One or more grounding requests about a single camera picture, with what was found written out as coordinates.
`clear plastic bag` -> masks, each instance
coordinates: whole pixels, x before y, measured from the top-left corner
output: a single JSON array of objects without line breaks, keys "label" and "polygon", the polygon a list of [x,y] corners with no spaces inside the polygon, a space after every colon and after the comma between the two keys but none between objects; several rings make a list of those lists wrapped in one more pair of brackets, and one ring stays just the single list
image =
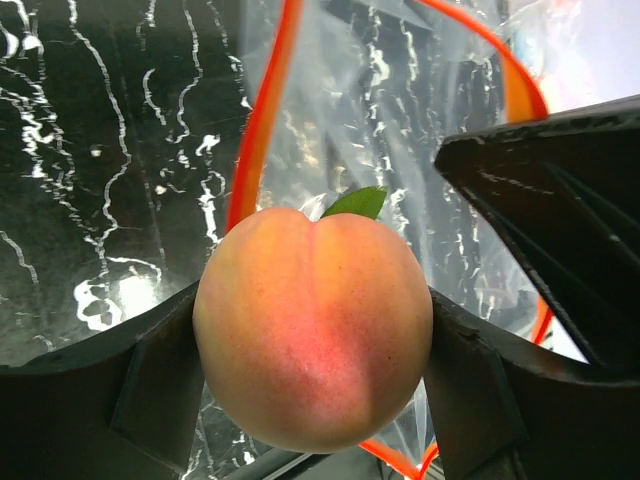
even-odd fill
[{"label": "clear plastic bag", "polygon": [[[244,2],[240,47],[255,99],[282,0]],[[544,23],[539,7],[551,0],[514,2],[522,5],[511,12],[497,0],[450,3],[507,40],[516,22]],[[535,289],[493,229],[432,166],[445,136],[505,121],[503,66],[494,54],[477,34],[417,1],[307,0],[257,208],[289,206],[315,219],[342,193],[386,185],[380,221],[406,239],[429,284],[472,313],[529,335]],[[423,383],[373,440],[414,466],[423,462],[434,441]]]}]

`marble tabletop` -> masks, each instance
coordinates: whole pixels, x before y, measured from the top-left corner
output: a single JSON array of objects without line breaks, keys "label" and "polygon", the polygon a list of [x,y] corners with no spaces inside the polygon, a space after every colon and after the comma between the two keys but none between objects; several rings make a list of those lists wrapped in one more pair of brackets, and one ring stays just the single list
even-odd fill
[{"label": "marble tabletop", "polygon": [[[240,3],[0,0],[0,364],[98,334],[198,279],[224,234],[251,109],[237,53]],[[438,39],[419,22],[331,3],[386,68],[410,76],[434,64],[424,52]],[[467,108],[448,121],[494,123],[499,77],[495,58],[468,62],[457,84]],[[427,72],[405,93],[433,104],[428,85]],[[428,164],[445,112],[407,115]],[[458,234],[472,212],[427,170],[431,214],[452,225],[433,233],[440,284],[469,283],[476,260]],[[186,478],[223,478],[267,450],[205,391]]]}]

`peach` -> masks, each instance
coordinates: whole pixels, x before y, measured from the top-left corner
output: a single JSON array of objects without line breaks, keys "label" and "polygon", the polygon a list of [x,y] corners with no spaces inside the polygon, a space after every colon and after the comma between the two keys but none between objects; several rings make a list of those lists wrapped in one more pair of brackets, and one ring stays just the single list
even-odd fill
[{"label": "peach", "polygon": [[209,260],[194,328],[207,383],[244,431],[331,453],[391,422],[431,347],[418,261],[381,223],[311,222],[270,208],[239,223]]}]

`leaf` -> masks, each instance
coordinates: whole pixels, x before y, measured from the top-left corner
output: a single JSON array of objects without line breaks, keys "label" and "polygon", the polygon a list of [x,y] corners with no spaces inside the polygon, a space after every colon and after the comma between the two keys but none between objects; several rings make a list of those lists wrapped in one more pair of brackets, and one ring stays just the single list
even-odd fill
[{"label": "leaf", "polygon": [[333,205],[327,208],[321,218],[338,213],[353,213],[375,220],[382,210],[388,191],[387,187],[361,188],[336,200]]}]

